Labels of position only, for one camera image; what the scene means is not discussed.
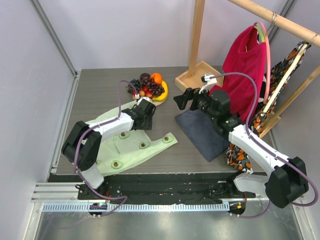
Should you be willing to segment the green avocado print plastic bag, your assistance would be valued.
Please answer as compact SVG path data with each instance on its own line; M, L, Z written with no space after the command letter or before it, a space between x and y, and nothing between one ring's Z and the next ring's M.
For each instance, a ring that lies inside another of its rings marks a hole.
M124 112L119 119L102 125L116 118L118 110L114 108L87 122L90 127L98 126L94 130L101 133L102 140L93 166L83 171L83 176L119 174L146 162L178 142L170 132L158 140L150 140L144 130L133 129L133 121Z

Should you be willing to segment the dark blue grape bunch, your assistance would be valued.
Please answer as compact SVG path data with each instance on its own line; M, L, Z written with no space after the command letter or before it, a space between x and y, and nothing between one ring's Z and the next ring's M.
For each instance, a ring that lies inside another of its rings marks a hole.
M141 79L132 79L130 83L134 86L134 88L137 90L138 93L142 91L143 88L146 86L145 82ZM135 93L134 88L129 84L127 86L127 92L134 94Z

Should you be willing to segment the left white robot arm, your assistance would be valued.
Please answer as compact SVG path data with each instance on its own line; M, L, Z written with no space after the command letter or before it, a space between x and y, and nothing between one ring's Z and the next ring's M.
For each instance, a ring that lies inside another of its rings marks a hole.
M64 141L61 154L73 164L83 180L90 186L89 194L100 200L107 192L104 177L96 165L100 145L117 134L131 130L150 130L156 106L145 98L131 108L121 109L107 120L87 124L78 121Z

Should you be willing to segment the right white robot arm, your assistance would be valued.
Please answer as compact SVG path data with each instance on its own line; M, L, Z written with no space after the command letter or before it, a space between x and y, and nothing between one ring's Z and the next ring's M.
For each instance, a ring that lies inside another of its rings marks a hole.
M191 111L200 110L206 114L218 135L243 150L264 170L265 175L240 173L234 177L225 186L230 197L236 198L243 192L264 195L283 209L308 192L304 161L299 157L289 158L247 130L244 122L231 113L231 101L225 91L187 88L173 99L180 110L192 101Z

